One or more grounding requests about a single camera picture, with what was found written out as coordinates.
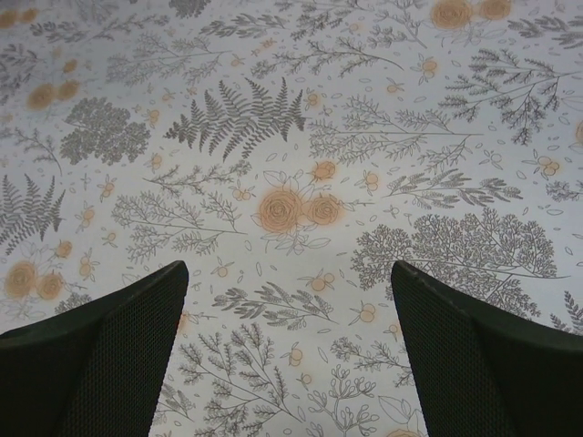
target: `floral pattern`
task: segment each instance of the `floral pattern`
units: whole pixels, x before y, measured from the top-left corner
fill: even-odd
[[[152,437],[427,437],[398,259],[583,335],[577,2],[8,4],[0,331],[184,259]]]

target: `botanical print fabric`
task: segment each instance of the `botanical print fabric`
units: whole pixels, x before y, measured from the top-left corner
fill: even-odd
[[[150,435],[426,436],[396,259],[583,333],[578,3],[2,2],[2,331],[184,259]]]

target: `textured black surface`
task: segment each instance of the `textured black surface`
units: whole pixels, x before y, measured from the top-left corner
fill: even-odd
[[[583,435],[583,337],[394,264],[394,300],[430,437]]]
[[[0,336],[0,435],[148,436],[188,279],[175,262]]]

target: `coral-like plant print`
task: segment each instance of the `coral-like plant print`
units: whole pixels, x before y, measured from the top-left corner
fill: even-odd
[[[0,3],[0,333],[183,259],[151,437],[428,437],[397,260],[583,335],[578,2]]]

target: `floral tablecloth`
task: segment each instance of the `floral tablecloth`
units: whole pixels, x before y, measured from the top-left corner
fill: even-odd
[[[1,7],[1,331],[186,260],[150,435],[426,436],[396,259],[583,333],[580,2]]]

